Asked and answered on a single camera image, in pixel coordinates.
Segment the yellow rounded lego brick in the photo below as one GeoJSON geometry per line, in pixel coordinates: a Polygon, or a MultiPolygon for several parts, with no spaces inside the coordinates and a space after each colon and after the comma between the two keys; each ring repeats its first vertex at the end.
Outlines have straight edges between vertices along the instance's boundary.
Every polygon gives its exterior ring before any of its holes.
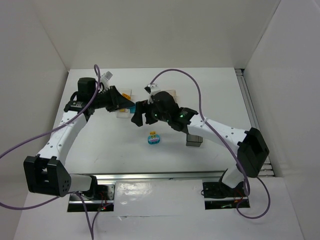
{"type": "Polygon", "coordinates": [[[130,97],[129,95],[125,94],[125,93],[123,93],[122,96],[125,97],[125,98],[128,99],[128,100],[131,99],[131,97],[130,97]]]}

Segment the teal lego brick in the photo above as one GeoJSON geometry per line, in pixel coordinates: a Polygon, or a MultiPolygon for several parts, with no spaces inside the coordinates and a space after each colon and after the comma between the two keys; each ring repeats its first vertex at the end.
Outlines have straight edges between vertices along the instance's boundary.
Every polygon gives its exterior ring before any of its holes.
{"type": "Polygon", "coordinates": [[[136,111],[136,107],[135,107],[135,106],[129,108],[129,112],[130,112],[131,114],[134,114],[135,111],[136,111]]]}

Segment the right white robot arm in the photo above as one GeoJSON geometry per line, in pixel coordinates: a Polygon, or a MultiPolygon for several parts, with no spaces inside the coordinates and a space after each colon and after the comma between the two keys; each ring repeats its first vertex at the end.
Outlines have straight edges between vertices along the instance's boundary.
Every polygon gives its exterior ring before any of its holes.
{"type": "Polygon", "coordinates": [[[235,166],[228,168],[221,182],[231,189],[248,178],[256,178],[270,150],[257,128],[237,129],[205,118],[196,110],[180,107],[174,98],[160,91],[150,99],[138,101],[131,121],[143,124],[166,122],[173,130],[202,137],[226,147],[235,158],[235,166]]]}

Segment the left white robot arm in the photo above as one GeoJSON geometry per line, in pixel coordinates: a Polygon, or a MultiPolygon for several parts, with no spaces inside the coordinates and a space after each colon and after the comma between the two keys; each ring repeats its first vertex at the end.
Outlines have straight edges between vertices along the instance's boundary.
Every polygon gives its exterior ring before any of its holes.
{"type": "Polygon", "coordinates": [[[77,91],[64,107],[57,130],[37,155],[27,156],[23,162],[28,190],[57,197],[73,192],[95,195],[98,187],[95,176],[69,174],[65,169],[68,153],[95,110],[115,112],[133,106],[135,104],[131,100],[124,97],[115,86],[108,86],[106,80],[98,84],[94,78],[80,78],[77,91]],[[102,87],[100,92],[97,92],[98,86],[102,87]]]}

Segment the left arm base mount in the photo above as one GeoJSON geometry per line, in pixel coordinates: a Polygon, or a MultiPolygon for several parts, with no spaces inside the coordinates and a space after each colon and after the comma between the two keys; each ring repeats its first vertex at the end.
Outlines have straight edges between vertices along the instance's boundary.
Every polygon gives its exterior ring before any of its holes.
{"type": "MultiPolygon", "coordinates": [[[[107,182],[105,184],[99,184],[96,193],[89,196],[80,192],[81,197],[85,203],[88,212],[113,212],[114,211],[114,199],[115,199],[115,183],[107,182]]],[[[83,213],[85,212],[84,205],[81,198],[72,194],[69,197],[68,213],[83,213]]]]}

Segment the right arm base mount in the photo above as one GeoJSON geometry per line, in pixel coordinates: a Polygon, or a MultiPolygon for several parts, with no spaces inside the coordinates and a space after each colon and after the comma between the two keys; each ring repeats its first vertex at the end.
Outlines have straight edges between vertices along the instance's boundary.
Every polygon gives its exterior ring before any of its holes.
{"type": "Polygon", "coordinates": [[[225,210],[250,208],[248,197],[244,193],[243,182],[230,188],[220,182],[203,182],[200,194],[204,197],[205,210],[225,210]]]}

